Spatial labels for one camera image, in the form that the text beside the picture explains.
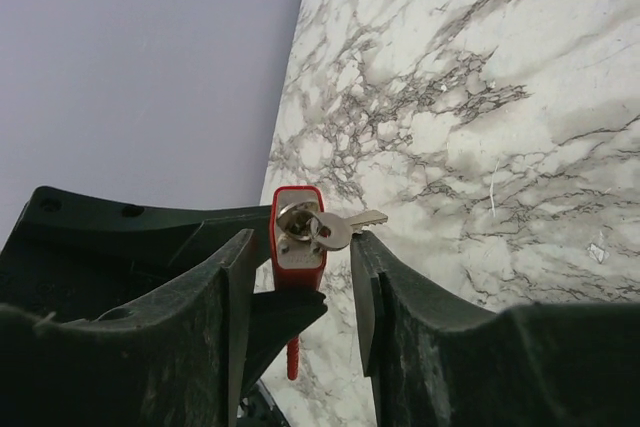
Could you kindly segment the silver keys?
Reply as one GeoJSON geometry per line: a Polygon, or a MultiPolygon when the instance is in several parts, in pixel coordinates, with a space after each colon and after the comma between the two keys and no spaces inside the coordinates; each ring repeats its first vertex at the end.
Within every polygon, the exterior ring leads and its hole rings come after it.
{"type": "Polygon", "coordinates": [[[289,238],[327,251],[342,250],[351,243],[353,235],[361,233],[364,227],[387,221],[388,216],[378,210],[341,217],[321,211],[319,205],[312,201],[290,203],[276,214],[276,226],[289,238]]]}

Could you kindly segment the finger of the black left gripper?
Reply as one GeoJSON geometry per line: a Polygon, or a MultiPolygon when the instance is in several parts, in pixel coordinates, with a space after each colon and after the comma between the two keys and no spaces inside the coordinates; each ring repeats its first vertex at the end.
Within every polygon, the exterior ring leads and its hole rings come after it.
{"type": "Polygon", "coordinates": [[[37,188],[1,252],[1,301],[98,317],[206,260],[243,229],[269,256],[267,206],[184,210],[37,188]]]}
{"type": "Polygon", "coordinates": [[[325,299],[323,293],[312,290],[252,295],[242,396],[256,384],[290,340],[327,312],[325,299]]]}

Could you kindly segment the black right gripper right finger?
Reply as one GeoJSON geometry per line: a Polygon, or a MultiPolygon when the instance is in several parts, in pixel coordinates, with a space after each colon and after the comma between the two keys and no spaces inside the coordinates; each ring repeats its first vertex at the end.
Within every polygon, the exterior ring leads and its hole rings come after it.
{"type": "Polygon", "coordinates": [[[360,356],[381,426],[635,426],[639,307],[534,303],[494,313],[350,246],[360,356]]]}

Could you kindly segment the red padlock with cable shackle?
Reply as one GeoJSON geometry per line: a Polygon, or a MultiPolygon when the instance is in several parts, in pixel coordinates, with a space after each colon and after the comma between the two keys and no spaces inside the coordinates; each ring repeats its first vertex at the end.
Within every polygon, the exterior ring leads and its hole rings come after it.
{"type": "Polygon", "coordinates": [[[276,290],[319,289],[327,254],[311,246],[309,222],[323,211],[317,187],[282,186],[274,192],[269,238],[276,290]]]}

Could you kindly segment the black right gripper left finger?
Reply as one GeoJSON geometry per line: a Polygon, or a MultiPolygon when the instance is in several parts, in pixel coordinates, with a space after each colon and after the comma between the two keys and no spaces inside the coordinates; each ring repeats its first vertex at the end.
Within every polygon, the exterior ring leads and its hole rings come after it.
{"type": "Polygon", "coordinates": [[[241,397],[243,305],[254,233],[244,229],[162,286],[95,320],[1,308],[5,426],[232,426],[241,397]]]}

